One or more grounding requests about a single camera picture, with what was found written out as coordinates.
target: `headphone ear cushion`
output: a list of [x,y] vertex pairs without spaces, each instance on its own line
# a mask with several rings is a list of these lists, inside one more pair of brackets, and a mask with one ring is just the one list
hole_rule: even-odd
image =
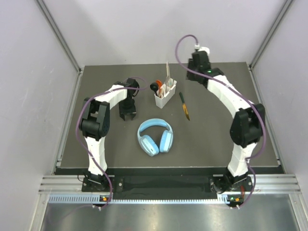
[[169,152],[171,145],[173,143],[173,134],[172,132],[166,130],[163,132],[162,139],[159,144],[159,150],[161,153]]
[[150,156],[154,156],[159,153],[158,146],[148,135],[144,135],[141,137],[140,145],[141,148]]

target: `headphones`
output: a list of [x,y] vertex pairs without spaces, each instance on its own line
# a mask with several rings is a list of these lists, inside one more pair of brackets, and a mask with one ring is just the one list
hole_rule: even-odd
[[[153,139],[148,136],[140,136],[140,133],[152,126],[166,127],[167,130],[164,131],[162,139],[160,140],[159,149]],[[167,153],[169,152],[173,143],[173,131],[169,123],[163,119],[149,119],[144,121],[138,128],[137,137],[141,148],[150,156],[157,155],[159,152]]]

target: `wall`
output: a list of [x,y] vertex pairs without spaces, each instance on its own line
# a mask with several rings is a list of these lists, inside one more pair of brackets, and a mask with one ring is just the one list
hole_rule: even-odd
[[76,71],[33,0],[0,13],[0,230],[27,230],[50,174]]
[[[283,0],[45,0],[79,65],[176,63],[195,34],[212,62],[250,62]],[[187,61],[193,41],[181,47]]]
[[308,203],[308,2],[294,1],[255,68],[284,167]]

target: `dark table surface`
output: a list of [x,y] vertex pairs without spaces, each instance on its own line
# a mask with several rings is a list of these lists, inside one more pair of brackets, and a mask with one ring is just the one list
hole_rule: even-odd
[[[246,63],[216,63],[234,87],[257,103],[257,95]],[[108,167],[225,167],[231,159],[233,143],[229,135],[232,117],[226,107],[202,85],[185,80],[186,73],[178,64],[170,64],[171,77],[177,81],[176,93],[163,109],[155,105],[150,89],[135,98],[137,115],[131,121],[119,117],[116,105],[110,112],[110,130],[105,139]],[[82,76],[76,106],[72,116],[61,167],[88,167],[86,151],[75,138],[75,126],[83,100],[108,90],[116,81],[128,77],[143,77],[149,83],[166,77],[166,64],[86,66]],[[179,92],[182,92],[189,111],[185,117]],[[174,131],[174,142],[169,153],[148,156],[139,146],[139,125],[151,118],[167,121]],[[150,135],[158,144],[165,129],[152,127],[141,135]],[[273,167],[277,160],[268,139],[265,152],[251,161],[252,166]]]

